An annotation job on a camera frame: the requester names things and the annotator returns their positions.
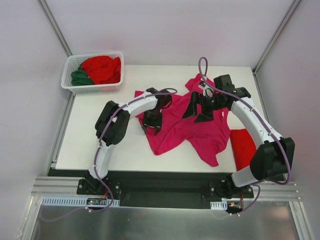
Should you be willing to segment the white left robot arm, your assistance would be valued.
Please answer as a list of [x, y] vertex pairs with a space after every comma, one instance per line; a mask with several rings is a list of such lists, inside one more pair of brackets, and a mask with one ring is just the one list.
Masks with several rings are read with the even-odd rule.
[[108, 101], [104, 106], [96, 124], [97, 151], [89, 174], [93, 177], [88, 188], [96, 195], [103, 193], [106, 182], [102, 179], [108, 174], [108, 166], [114, 148], [125, 137], [129, 121], [142, 116], [142, 130], [148, 129], [157, 135], [163, 124], [163, 109], [172, 104], [172, 95], [178, 91], [174, 88], [156, 90], [151, 87], [137, 97], [123, 103]]

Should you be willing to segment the white perforated plastic basket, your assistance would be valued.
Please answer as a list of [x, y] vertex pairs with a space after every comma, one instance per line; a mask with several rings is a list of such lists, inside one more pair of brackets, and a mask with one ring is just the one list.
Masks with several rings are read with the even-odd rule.
[[[81, 63], [85, 60], [97, 57], [97, 56], [109, 56], [112, 59], [119, 57], [120, 59], [120, 80], [117, 83], [110, 84], [92, 84], [92, 85], [72, 85], [72, 72], [76, 71]], [[67, 57], [61, 76], [61, 87], [66, 90], [70, 90], [74, 94], [89, 94], [89, 93], [102, 93], [102, 92], [116, 92], [121, 89], [124, 81], [124, 55], [119, 51], [100, 52], [100, 53], [87, 53], [76, 54]]]

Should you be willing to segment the pink t shirt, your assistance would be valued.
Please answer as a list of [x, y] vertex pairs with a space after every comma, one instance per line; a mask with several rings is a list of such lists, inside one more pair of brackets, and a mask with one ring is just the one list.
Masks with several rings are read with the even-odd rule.
[[152, 152], [159, 156], [178, 147], [183, 141], [189, 141], [200, 159], [212, 167], [219, 165], [217, 154], [223, 152], [230, 138], [231, 130], [228, 126], [227, 108], [215, 110], [214, 120], [195, 123], [195, 117], [183, 119], [182, 116], [190, 102], [191, 93], [202, 92], [199, 74], [191, 78], [186, 84], [188, 92], [184, 95], [172, 96], [172, 104], [162, 110], [163, 120], [159, 133], [148, 128], [146, 138]]

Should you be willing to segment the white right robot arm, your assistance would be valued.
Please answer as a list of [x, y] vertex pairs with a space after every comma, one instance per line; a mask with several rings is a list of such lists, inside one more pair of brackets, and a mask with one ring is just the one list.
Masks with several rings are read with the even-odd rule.
[[286, 174], [282, 185], [289, 183], [295, 143], [284, 138], [266, 121], [256, 109], [250, 93], [244, 87], [236, 88], [230, 75], [216, 77], [210, 84], [201, 76], [202, 93], [192, 92], [190, 103], [183, 118], [196, 117], [195, 122], [209, 122], [214, 119], [214, 111], [227, 108], [243, 124], [251, 136], [256, 152], [249, 166], [231, 174], [231, 181], [225, 184], [225, 193], [232, 198], [242, 193], [243, 187]]

